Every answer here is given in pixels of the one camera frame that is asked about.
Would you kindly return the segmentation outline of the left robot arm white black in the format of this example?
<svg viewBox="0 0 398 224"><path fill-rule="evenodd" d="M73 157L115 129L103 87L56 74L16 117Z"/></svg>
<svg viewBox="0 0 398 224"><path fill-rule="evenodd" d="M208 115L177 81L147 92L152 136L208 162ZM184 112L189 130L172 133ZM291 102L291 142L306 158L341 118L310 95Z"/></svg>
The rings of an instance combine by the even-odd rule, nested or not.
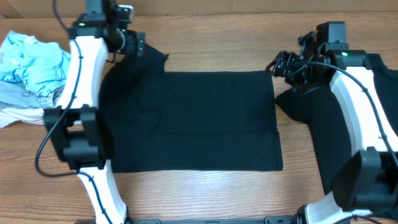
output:
<svg viewBox="0 0 398 224"><path fill-rule="evenodd" d="M47 135L35 156L51 141L58 158L84 185L95 211L95 223L132 223L111 168L114 147L110 131L99 113L101 77L109 54L141 57L145 33L128 30L134 8L116 1L86 1L86 11L71 27L71 60L65 86L56 107L44 111Z"/></svg>

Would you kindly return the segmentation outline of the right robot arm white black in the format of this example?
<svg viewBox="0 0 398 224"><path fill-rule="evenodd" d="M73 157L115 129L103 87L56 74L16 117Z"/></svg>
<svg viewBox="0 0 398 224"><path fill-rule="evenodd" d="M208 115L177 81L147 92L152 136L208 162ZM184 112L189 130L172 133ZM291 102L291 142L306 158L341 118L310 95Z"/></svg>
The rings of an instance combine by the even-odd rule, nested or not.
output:
<svg viewBox="0 0 398 224"><path fill-rule="evenodd" d="M325 196L292 223L397 219L397 72L363 50L282 51L267 66L276 102L308 124Z"/></svg>

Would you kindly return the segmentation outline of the black t-shirt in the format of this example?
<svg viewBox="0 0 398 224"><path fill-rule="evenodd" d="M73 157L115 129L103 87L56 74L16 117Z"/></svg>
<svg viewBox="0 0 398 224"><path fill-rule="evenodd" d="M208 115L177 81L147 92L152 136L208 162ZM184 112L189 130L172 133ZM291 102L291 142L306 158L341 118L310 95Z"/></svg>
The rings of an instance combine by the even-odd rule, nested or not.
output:
<svg viewBox="0 0 398 224"><path fill-rule="evenodd" d="M166 60L148 47L102 81L99 110L114 139L115 173L282 170L267 72L167 72Z"/></svg>

